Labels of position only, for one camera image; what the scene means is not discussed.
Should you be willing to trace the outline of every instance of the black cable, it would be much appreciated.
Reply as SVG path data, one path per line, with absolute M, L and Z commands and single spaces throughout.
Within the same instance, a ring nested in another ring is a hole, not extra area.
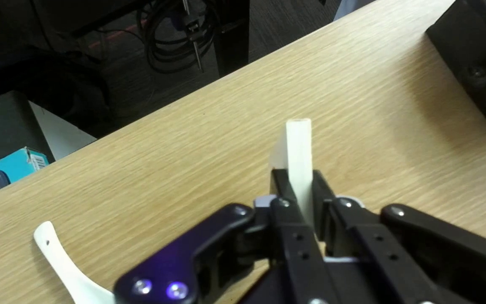
M 154 71 L 177 73 L 194 66 L 196 65 L 194 43 L 199 58 L 203 58 L 210 51 L 216 34 L 220 33 L 220 19 L 211 0 L 204 0 L 204 6 L 206 14 L 203 21 L 196 19 L 194 24 L 191 24 L 198 31 L 189 33 L 189 29 L 186 29 L 188 38 L 172 41 L 159 39 L 157 29 L 167 19 L 183 21 L 186 14 L 183 11 L 181 2 L 157 0 L 137 12 L 137 28 L 144 36 L 147 63 Z
M 36 0 L 29 0 L 29 4 L 31 4 L 31 9 L 34 11 L 34 16 L 36 16 L 37 24 L 39 24 L 39 28 L 41 28 L 41 34 L 42 34 L 42 38 L 44 38 L 48 48 L 49 48 L 53 53 L 56 53 L 54 44 L 53 44 L 51 39 L 48 38 L 48 33 L 46 33 L 46 28 L 44 28 L 44 24 L 42 24 L 42 19 L 41 19 L 41 14 L 39 14 L 39 9 L 37 9 L 37 6 L 36 6 Z

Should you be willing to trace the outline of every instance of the wooden table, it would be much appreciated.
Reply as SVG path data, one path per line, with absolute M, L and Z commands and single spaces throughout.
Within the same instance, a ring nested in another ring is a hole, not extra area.
M 112 289 L 216 208 L 269 193 L 294 117 L 312 119 L 314 164 L 338 193 L 486 237 L 486 120 L 424 36 L 449 6 L 372 4 L 0 191 L 0 304 L 71 303 L 32 242 L 41 222 Z

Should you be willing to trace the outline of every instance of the blue object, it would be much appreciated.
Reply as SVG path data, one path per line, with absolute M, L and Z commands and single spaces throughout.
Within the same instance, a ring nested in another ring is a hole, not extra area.
M 26 176 L 31 176 L 46 166 L 46 156 L 29 151 L 27 147 L 0 159 L 0 190 L 24 180 Z

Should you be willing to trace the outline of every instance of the screw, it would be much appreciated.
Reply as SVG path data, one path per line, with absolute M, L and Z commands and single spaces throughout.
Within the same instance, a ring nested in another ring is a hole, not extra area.
M 289 207 L 291 207 L 291 201 L 287 201 L 287 200 L 284 200 L 284 198 L 279 198 L 279 203 L 280 203 L 280 207 L 284 207 L 284 208 L 289 208 Z
M 469 66 L 468 75 L 464 77 L 468 85 L 476 90 L 486 88 L 486 66 Z
M 399 207 L 393 207 L 392 208 L 392 213 L 399 215 L 399 217 L 405 217 L 405 212 Z
M 247 217 L 247 210 L 242 208 L 242 207 L 235 207 L 235 208 L 233 208 L 233 213 L 238 215 L 238 217 Z
M 152 289 L 154 289 L 154 283 L 147 281 L 147 279 L 137 281 L 135 286 L 134 286 L 134 293 L 135 294 L 144 294 L 144 296 L 152 293 Z
M 343 203 L 343 201 L 350 201 L 351 207 L 358 207 L 358 208 L 363 208 L 365 210 L 365 203 L 355 196 L 338 196 L 338 200 Z
M 312 301 L 309 301 L 309 304 L 328 304 L 328 303 L 323 299 L 312 299 Z
M 341 205 L 345 205 L 346 208 L 351 208 L 351 201 L 343 200 L 343 198 L 341 198 Z
M 189 288 L 183 283 L 172 283 L 167 289 L 166 289 L 166 296 L 172 301 L 183 301 L 186 299 L 189 294 Z

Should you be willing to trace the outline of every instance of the black box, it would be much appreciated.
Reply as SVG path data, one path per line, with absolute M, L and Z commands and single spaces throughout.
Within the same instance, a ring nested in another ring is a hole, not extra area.
M 54 161 L 29 102 L 19 93 L 0 95 L 0 159 L 22 147 Z
M 456 0 L 427 34 L 486 117 L 486 0 Z

